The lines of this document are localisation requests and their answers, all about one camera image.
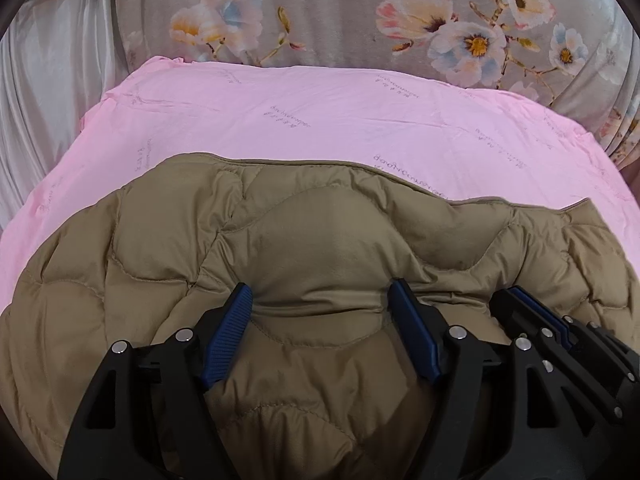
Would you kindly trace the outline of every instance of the puffy quilted panel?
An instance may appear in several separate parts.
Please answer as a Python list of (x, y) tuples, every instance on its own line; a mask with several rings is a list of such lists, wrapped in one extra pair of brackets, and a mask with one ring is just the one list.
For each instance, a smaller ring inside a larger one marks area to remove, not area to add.
[[(0, 317), (0, 402), (55, 473), (111, 343), (164, 341), (238, 281), (252, 322), (208, 394), (243, 478), (399, 478), (433, 410), (386, 311), (392, 277), (479, 338), (521, 285), (639, 345), (639, 286), (588, 201), (450, 203), (354, 164), (179, 155), (69, 219)], [(251, 454), (252, 460), (246, 460)]]

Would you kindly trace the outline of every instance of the white satin fabric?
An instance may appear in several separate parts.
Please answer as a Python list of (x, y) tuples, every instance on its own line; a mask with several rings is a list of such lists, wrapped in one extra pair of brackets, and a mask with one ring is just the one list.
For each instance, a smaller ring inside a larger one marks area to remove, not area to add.
[(0, 233), (127, 75), (112, 0), (31, 0), (0, 41)]

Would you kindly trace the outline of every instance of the pink fabric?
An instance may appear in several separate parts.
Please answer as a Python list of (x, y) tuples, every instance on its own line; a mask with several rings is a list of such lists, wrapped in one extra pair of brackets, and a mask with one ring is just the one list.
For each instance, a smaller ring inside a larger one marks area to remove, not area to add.
[(360, 162), (450, 200), (563, 208), (590, 197), (640, 269), (640, 209), (622, 177), (591, 134), (526, 98), (381, 70), (156, 57), (87, 113), (0, 238), (0, 310), (62, 222), (189, 152)]

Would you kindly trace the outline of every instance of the gray floral fabric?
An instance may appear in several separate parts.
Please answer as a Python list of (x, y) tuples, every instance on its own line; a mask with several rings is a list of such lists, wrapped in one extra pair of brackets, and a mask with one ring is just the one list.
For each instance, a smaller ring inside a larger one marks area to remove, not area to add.
[(640, 158), (640, 46), (615, 0), (116, 0), (131, 70), (151, 56), (396, 70), (509, 90)]

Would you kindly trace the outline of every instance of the silver screw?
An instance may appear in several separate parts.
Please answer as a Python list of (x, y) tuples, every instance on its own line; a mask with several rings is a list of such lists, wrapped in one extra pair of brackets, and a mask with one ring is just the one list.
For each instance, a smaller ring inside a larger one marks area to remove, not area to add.
[(531, 350), (531, 341), (529, 341), (526, 337), (519, 337), (516, 339), (516, 346), (526, 352), (527, 350)]
[(192, 337), (193, 337), (193, 330), (191, 330), (191, 328), (180, 329), (175, 334), (175, 338), (182, 343), (187, 342)]
[(449, 328), (449, 335), (453, 339), (464, 339), (466, 337), (466, 330), (458, 325), (454, 325)]
[(111, 351), (114, 354), (122, 354), (126, 349), (127, 349), (126, 341), (116, 341), (114, 344), (111, 345)]

